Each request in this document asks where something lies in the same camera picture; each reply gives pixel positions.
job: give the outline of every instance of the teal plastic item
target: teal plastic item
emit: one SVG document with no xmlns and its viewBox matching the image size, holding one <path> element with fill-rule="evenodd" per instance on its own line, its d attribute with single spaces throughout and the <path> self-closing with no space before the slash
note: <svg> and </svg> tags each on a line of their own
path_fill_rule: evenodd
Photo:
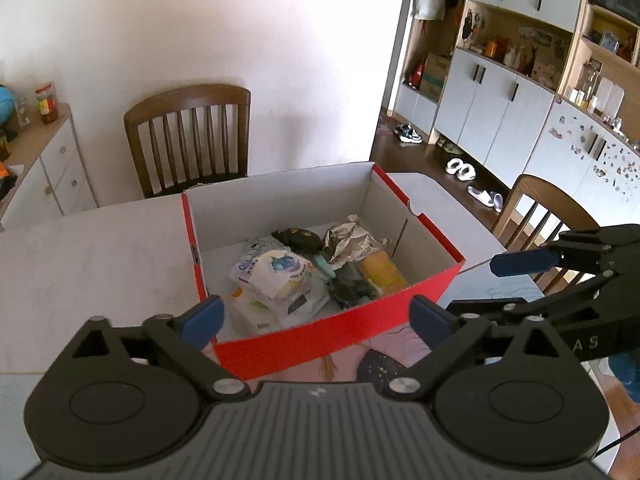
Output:
<svg viewBox="0 0 640 480">
<path fill-rule="evenodd" d="M 0 86 L 0 126 L 4 126 L 14 113 L 14 95 L 5 86 Z"/>
</svg>

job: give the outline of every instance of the red lid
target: red lid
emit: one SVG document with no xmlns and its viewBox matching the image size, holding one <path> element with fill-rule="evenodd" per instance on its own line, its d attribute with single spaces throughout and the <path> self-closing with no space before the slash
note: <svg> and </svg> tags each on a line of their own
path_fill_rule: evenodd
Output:
<svg viewBox="0 0 640 480">
<path fill-rule="evenodd" d="M 44 92 L 45 90 L 49 90 L 51 88 L 51 83 L 44 83 L 40 88 L 36 88 L 36 94 L 40 92 Z"/>
</svg>

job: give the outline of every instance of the cardboard box on shelf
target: cardboard box on shelf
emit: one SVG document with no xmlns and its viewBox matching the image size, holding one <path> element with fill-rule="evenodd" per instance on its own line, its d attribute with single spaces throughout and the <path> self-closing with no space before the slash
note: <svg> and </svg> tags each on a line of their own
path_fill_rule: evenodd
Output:
<svg viewBox="0 0 640 480">
<path fill-rule="evenodd" d="M 350 214 L 357 214 L 375 237 L 392 240 L 386 250 L 410 283 L 401 292 L 344 312 L 329 301 L 309 323 L 251 338 L 226 316 L 212 342 L 214 352 L 223 367 L 244 380 L 321 358 L 407 323 L 411 298 L 422 294 L 437 301 L 464 262 L 425 215 L 411 212 L 407 196 L 372 162 L 195 187 L 182 202 L 201 298 L 225 298 L 237 289 L 228 272 L 247 240 L 289 227 L 323 235 Z"/>
<path fill-rule="evenodd" d="M 431 99 L 439 100 L 444 88 L 444 79 L 449 71 L 449 63 L 450 59 L 447 57 L 429 54 L 422 72 L 420 92 Z"/>
</svg>

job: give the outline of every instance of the white slipper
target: white slipper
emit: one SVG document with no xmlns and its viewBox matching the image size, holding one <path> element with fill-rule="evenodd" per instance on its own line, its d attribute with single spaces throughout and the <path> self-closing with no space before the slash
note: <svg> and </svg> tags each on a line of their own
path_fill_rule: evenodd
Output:
<svg viewBox="0 0 640 480">
<path fill-rule="evenodd" d="M 469 192 L 469 195 L 478 200 L 478 202 L 484 204 L 487 207 L 494 206 L 494 199 L 485 190 L 480 191 L 473 186 L 467 187 L 466 190 Z"/>
<path fill-rule="evenodd" d="M 476 170 L 474 170 L 474 167 L 471 164 L 463 164 L 458 168 L 456 177 L 462 182 L 473 180 L 476 177 Z"/>
<path fill-rule="evenodd" d="M 448 163 L 447 163 L 447 167 L 445 168 L 445 171 L 447 173 L 449 173 L 450 175 L 456 174 L 458 172 L 458 170 L 460 169 L 460 167 L 464 166 L 465 163 L 462 162 L 461 159 L 459 158 L 452 158 Z"/>
<path fill-rule="evenodd" d="M 504 205 L 504 200 L 502 199 L 502 195 L 500 193 L 496 193 L 492 191 L 490 193 L 491 198 L 494 199 L 494 209 L 498 212 L 502 212 L 502 206 Z"/>
</svg>

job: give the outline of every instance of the drawer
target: drawer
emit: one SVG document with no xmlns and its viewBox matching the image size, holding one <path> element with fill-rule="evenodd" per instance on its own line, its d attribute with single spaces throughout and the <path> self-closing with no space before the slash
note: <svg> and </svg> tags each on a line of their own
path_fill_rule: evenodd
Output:
<svg viewBox="0 0 640 480">
<path fill-rule="evenodd" d="M 78 193 L 78 198 L 76 198 L 76 203 L 71 208 L 71 214 L 91 209 L 95 209 L 94 196 L 91 194 L 91 189 L 89 189 L 89 183 L 85 180 Z"/>
<path fill-rule="evenodd" d="M 62 175 L 58 185 L 54 187 L 56 198 L 65 215 L 71 213 L 71 209 L 76 203 L 76 198 L 78 198 L 78 194 L 85 180 L 82 164 L 80 163 L 80 156 L 78 152 L 74 151 L 71 154 L 71 160 L 66 167 L 65 173 Z"/>
<path fill-rule="evenodd" d="M 15 191 L 0 223 L 5 231 L 9 231 L 55 220 L 61 216 L 42 164 L 36 160 Z"/>
<path fill-rule="evenodd" d="M 76 140 L 71 129 L 71 121 L 65 122 L 56 136 L 43 150 L 40 158 L 51 185 L 55 188 L 69 165 L 71 156 L 76 151 Z"/>
</svg>

